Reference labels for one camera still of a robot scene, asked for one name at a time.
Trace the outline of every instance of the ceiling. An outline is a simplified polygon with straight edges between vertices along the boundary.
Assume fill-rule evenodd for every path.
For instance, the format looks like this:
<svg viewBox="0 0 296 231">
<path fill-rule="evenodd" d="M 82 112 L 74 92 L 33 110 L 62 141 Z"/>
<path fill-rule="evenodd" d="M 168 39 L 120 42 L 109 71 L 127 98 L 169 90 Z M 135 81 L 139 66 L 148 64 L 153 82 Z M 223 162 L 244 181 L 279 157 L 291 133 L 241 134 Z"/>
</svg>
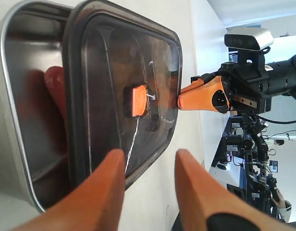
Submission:
<svg viewBox="0 0 296 231">
<path fill-rule="evenodd" d="M 226 27 L 296 14 L 296 0 L 207 0 Z"/>
</svg>

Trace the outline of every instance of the white string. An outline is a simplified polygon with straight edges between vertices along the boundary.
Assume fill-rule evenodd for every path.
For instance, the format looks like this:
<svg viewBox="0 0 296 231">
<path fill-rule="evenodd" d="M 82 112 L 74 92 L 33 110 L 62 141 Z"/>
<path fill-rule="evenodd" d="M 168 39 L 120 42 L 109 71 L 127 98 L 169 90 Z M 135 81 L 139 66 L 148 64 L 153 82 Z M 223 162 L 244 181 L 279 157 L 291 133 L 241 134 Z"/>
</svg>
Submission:
<svg viewBox="0 0 296 231">
<path fill-rule="evenodd" d="M 126 166 L 125 166 L 125 171 L 124 171 L 124 173 L 127 172 L 127 168 L 128 168 L 128 165 L 129 165 L 129 160 L 130 160 L 131 152 L 132 152 L 133 145 L 134 145 L 134 141 L 135 141 L 135 136 L 136 136 L 136 134 L 137 134 L 137 130 L 138 130 L 138 121 L 139 121 L 139 118 L 137 118 L 136 129 L 135 129 L 135 133 L 134 133 L 134 136 L 133 136 L 132 145 L 131 145 L 130 151 L 129 151 L 129 153 L 128 153 L 128 159 L 127 159 L 127 164 L 126 164 Z"/>
</svg>

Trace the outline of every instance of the metal container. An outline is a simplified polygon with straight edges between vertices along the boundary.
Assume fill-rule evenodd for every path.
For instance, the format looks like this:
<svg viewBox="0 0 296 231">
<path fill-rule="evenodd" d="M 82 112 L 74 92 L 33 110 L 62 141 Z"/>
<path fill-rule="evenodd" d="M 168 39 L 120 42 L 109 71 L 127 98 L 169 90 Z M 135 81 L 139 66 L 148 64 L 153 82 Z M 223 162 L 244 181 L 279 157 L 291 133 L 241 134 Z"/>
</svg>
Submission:
<svg viewBox="0 0 296 231">
<path fill-rule="evenodd" d="M 65 131 L 43 72 L 62 65 L 71 10 L 24 1 L 0 23 L 0 191 L 40 211 L 70 192 Z"/>
<path fill-rule="evenodd" d="M 44 82 L 62 65 L 66 123 Z M 178 36 L 114 3 L 19 3 L 0 24 L 0 191 L 45 211 L 114 148 L 129 187 L 171 141 L 181 71 Z M 139 86 L 145 113 L 130 116 Z"/>
</svg>

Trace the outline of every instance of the transparent lid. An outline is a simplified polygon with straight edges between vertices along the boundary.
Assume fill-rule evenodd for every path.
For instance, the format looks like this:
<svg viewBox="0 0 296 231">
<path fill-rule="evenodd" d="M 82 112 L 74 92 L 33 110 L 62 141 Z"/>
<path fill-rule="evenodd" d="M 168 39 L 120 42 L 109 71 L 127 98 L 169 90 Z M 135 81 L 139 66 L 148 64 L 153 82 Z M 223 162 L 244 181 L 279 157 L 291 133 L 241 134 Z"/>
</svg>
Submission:
<svg viewBox="0 0 296 231">
<path fill-rule="evenodd" d="M 78 185 L 110 150 L 121 148 L 129 186 L 172 138 L 179 40 L 127 9 L 94 1 L 68 19 L 63 52 L 71 180 Z"/>
</svg>

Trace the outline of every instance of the container lid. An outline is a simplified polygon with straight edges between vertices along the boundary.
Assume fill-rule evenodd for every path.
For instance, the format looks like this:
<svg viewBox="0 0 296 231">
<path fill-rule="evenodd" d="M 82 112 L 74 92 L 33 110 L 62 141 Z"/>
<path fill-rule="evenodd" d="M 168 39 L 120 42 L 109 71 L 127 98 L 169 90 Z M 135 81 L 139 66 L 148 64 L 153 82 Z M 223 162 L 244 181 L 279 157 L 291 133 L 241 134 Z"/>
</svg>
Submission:
<svg viewBox="0 0 296 231">
<path fill-rule="evenodd" d="M 182 53 L 171 30 L 108 1 L 86 1 L 63 36 L 70 176 L 79 185 L 112 149 L 130 186 L 166 149 Z"/>
</svg>

